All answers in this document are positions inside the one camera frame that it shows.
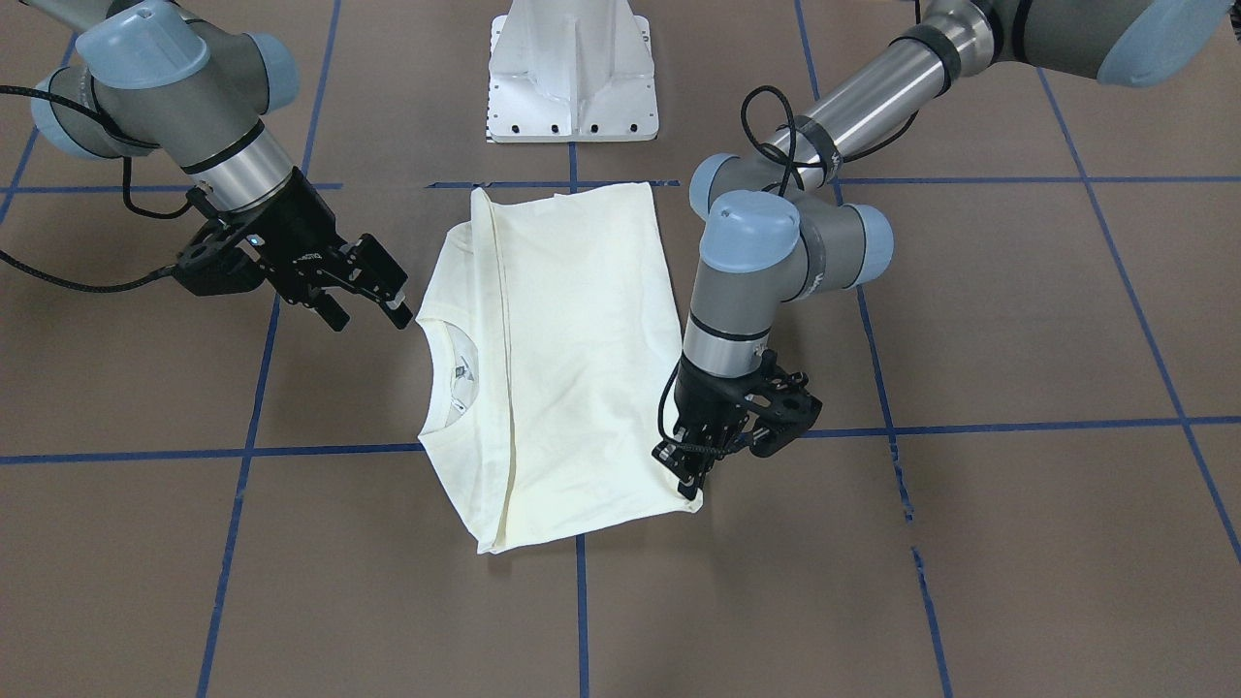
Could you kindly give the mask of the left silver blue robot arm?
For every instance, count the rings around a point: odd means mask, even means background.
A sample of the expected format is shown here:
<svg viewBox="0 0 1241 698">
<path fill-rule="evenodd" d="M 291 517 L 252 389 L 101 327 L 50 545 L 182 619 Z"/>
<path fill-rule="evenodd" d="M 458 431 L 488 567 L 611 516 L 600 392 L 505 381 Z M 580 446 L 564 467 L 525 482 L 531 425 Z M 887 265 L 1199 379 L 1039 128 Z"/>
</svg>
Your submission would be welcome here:
<svg viewBox="0 0 1241 698">
<path fill-rule="evenodd" d="M 894 230 L 877 207 L 817 196 L 884 147 L 959 79 L 1020 62 L 1100 84 L 1144 88 L 1178 75 L 1229 12 L 1227 1 L 928 1 L 920 19 L 809 111 L 781 98 L 773 137 L 753 154 L 704 160 L 688 201 L 704 221 L 683 354 L 664 388 L 678 419 L 652 455 L 695 501 L 719 460 L 768 457 L 812 428 L 810 380 L 769 348 L 781 303 L 884 274 Z"/>
</svg>

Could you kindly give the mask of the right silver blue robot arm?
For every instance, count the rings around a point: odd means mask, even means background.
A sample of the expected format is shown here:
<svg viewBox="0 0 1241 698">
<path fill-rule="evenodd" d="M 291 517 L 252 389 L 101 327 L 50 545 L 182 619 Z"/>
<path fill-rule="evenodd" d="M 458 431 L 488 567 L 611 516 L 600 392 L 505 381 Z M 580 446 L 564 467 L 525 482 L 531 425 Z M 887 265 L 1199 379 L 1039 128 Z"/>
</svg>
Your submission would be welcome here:
<svg viewBox="0 0 1241 698">
<path fill-rule="evenodd" d="M 370 235 L 349 242 L 302 168 L 263 116 L 297 99 L 297 61 L 271 34 L 230 34 L 175 1 L 38 1 L 77 31 L 81 62 L 35 88 L 5 84 L 31 102 L 46 142 L 88 160 L 122 161 L 132 212 L 132 161 L 168 152 L 190 178 L 186 210 L 205 219 L 172 265 L 105 293 L 176 279 L 192 296 L 238 296 L 269 283 L 287 303 L 313 309 L 334 332 L 347 313 L 338 287 L 374 301 L 398 328 L 412 319 L 408 274 Z"/>
</svg>

